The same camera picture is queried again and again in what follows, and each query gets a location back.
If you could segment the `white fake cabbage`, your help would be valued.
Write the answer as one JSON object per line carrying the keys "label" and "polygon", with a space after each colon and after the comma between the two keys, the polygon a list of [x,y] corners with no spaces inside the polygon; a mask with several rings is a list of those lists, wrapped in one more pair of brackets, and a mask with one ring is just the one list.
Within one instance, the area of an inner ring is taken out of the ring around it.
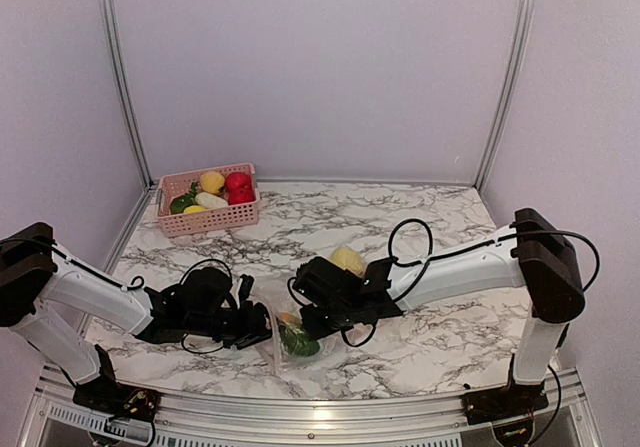
{"label": "white fake cabbage", "polygon": [[215,210],[228,206],[228,202],[223,197],[208,192],[198,193],[195,196],[195,201],[197,205],[201,205],[208,210]]}

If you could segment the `clear zip top bag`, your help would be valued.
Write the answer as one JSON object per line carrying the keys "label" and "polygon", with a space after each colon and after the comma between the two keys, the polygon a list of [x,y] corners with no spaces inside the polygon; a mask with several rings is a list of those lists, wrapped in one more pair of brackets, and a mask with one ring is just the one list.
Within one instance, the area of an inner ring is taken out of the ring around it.
{"label": "clear zip top bag", "polygon": [[256,298],[266,305],[269,326],[272,329],[270,340],[259,343],[257,352],[277,374],[308,367],[331,356],[340,350],[341,339],[338,335],[313,340],[298,312],[298,305],[285,291],[286,279],[282,276],[270,279],[264,284],[265,292]]}

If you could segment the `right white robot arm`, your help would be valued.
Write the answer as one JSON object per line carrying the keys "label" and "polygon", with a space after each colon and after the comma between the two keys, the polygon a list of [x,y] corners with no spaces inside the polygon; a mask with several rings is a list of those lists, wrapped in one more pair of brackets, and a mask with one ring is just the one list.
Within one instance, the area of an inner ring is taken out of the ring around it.
{"label": "right white robot arm", "polygon": [[402,263],[393,255],[371,262],[362,276],[323,257],[301,265],[287,283],[300,306],[304,329],[314,339],[345,334],[358,324],[375,328],[425,304],[499,288],[524,288],[529,313],[513,355],[509,382],[495,405],[515,415],[543,384],[563,333],[586,307],[573,240],[536,210],[516,211],[514,221],[477,241],[423,261]]}

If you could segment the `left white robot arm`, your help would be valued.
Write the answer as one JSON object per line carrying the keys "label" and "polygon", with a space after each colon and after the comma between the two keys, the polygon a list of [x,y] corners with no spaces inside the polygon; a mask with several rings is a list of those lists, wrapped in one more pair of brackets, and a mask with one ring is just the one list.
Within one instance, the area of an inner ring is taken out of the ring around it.
{"label": "left white robot arm", "polygon": [[125,405],[126,390],[108,374],[109,359],[54,309],[60,303],[106,321],[148,344],[206,337],[218,348],[241,350],[272,336],[269,312],[251,300],[253,280],[233,287],[221,261],[196,263],[157,291],[136,277],[130,284],[80,260],[35,223],[1,242],[1,324],[57,364],[106,412]]}

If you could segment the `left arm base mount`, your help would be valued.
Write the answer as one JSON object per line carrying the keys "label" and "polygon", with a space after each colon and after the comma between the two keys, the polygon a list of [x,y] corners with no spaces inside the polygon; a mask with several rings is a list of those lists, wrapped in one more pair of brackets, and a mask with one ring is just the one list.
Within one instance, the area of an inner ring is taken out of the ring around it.
{"label": "left arm base mount", "polygon": [[118,382],[108,353],[95,345],[100,361],[99,375],[85,384],[77,383],[73,403],[109,414],[113,419],[151,422],[155,419],[160,393],[153,389]]}

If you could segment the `green fake vegetable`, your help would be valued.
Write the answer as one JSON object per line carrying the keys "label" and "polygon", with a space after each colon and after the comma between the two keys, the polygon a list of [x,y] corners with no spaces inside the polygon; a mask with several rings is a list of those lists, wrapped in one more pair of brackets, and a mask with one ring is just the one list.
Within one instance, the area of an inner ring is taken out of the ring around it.
{"label": "green fake vegetable", "polygon": [[170,213],[172,215],[181,214],[186,208],[194,204],[194,197],[191,195],[182,195],[174,198],[170,204]]}

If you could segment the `peach coloured fake fruit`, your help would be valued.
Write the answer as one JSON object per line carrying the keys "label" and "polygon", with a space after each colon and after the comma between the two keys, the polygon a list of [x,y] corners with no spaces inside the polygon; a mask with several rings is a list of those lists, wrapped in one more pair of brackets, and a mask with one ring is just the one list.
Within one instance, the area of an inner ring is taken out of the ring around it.
{"label": "peach coloured fake fruit", "polygon": [[218,194],[224,189],[226,179],[218,171],[207,171],[200,175],[199,184],[204,192]]}

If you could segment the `green red fake mango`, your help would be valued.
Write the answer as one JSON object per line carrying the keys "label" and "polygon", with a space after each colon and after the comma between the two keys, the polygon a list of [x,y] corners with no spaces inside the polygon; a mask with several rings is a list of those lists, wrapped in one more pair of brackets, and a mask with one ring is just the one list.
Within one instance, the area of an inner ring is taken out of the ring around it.
{"label": "green red fake mango", "polygon": [[320,344],[312,339],[298,317],[282,313],[277,318],[281,343],[286,352],[296,357],[311,357],[320,351]]}

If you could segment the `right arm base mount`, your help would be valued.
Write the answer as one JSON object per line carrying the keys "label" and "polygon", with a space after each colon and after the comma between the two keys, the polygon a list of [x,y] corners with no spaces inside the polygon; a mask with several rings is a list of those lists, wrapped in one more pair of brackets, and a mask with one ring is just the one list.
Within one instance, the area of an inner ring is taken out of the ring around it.
{"label": "right arm base mount", "polygon": [[517,384],[513,375],[503,386],[468,390],[461,401],[469,425],[530,415],[549,406],[543,382],[535,385]]}

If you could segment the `yellow fake pear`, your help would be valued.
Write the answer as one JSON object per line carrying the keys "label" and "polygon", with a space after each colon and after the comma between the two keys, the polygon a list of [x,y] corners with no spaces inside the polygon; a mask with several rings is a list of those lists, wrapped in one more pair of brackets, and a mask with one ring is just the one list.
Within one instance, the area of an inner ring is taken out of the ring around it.
{"label": "yellow fake pear", "polygon": [[207,209],[205,207],[203,207],[201,205],[194,204],[194,205],[190,205],[190,206],[186,207],[183,210],[183,214],[199,213],[199,212],[206,212],[206,211],[207,211]]}

